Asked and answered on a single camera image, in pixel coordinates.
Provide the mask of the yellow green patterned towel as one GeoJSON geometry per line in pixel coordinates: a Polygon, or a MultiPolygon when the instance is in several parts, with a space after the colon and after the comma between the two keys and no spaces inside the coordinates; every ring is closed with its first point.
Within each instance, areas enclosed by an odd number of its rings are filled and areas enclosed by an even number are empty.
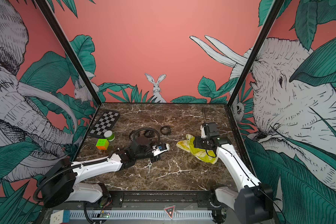
{"type": "Polygon", "coordinates": [[[202,148],[197,148],[194,146],[194,141],[196,137],[191,134],[186,134],[186,140],[179,141],[176,146],[186,152],[191,153],[197,159],[206,162],[215,164],[218,161],[218,158],[212,150],[205,150],[202,148]]]}

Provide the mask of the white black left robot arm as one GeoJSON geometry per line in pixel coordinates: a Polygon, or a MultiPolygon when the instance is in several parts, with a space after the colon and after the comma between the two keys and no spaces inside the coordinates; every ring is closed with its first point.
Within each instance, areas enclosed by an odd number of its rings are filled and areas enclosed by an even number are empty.
{"type": "Polygon", "coordinates": [[[113,201],[106,186],[103,183],[87,184],[85,180],[128,169],[141,159],[155,162],[169,150],[168,143],[154,145],[145,136],[140,136],[131,145],[103,158],[81,162],[62,159],[42,178],[33,199],[42,202],[45,208],[71,201],[97,203],[100,207],[106,207],[113,201]]]}

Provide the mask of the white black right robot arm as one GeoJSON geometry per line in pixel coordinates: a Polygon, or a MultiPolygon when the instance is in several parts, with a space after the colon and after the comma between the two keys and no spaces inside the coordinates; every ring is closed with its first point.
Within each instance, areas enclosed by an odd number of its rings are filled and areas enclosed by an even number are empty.
{"type": "Polygon", "coordinates": [[[193,141],[194,147],[213,152],[213,157],[220,159],[228,169],[238,191],[228,187],[215,189],[218,202],[234,210],[242,224],[255,224],[273,218],[273,191],[268,184],[263,184],[243,163],[231,141],[222,137],[215,122],[204,122],[201,136],[193,141]]]}

